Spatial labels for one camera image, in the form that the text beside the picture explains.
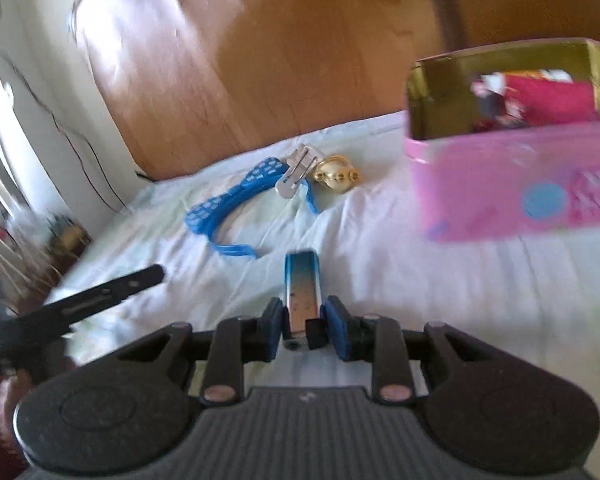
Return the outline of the blue polka-dot bow headband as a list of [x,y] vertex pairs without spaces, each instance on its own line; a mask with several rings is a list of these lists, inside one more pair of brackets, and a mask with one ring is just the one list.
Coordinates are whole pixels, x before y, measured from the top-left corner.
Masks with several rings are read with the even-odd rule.
[[227,257],[257,258],[258,254],[249,245],[222,245],[214,240],[215,232],[226,218],[243,203],[257,195],[275,188],[276,183],[290,167],[286,162],[268,157],[254,166],[242,180],[226,192],[208,198],[186,212],[184,223],[195,235],[204,236],[211,248]]

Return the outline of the gold round trinket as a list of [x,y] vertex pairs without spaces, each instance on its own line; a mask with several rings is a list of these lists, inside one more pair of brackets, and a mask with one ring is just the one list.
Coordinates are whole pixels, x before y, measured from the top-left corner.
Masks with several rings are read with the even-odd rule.
[[332,192],[343,194],[357,186],[361,176],[349,159],[343,155],[330,155],[312,170],[312,179]]

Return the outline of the blue silver nail clipper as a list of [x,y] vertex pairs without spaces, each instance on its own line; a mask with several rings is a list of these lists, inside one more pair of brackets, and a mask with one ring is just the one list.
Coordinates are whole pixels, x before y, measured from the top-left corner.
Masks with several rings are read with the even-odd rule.
[[285,257],[287,325],[283,344],[289,351],[326,346],[326,321],[321,316],[320,260],[314,250],[291,252]]

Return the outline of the magenta satin pouch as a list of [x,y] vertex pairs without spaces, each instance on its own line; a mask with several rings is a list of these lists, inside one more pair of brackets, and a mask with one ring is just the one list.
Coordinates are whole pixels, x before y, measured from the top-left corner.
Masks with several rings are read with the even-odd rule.
[[514,70],[477,76],[470,91],[478,105],[473,132],[599,122],[594,87],[564,70]]

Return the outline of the pink macaron biscuit tin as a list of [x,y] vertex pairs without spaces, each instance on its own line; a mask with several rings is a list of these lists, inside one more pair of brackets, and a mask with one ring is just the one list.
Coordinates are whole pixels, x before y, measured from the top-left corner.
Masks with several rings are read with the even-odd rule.
[[600,121],[473,132],[477,76],[564,70],[594,87],[600,42],[509,42],[418,61],[405,85],[404,152],[430,240],[481,240],[600,224]]

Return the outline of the silver metal hair clip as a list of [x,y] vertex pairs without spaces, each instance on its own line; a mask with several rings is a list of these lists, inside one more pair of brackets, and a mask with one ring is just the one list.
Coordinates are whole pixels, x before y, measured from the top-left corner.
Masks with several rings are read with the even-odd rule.
[[300,145],[287,158],[288,169],[276,182],[275,189],[280,197],[291,200],[298,192],[302,180],[325,158],[312,145]]

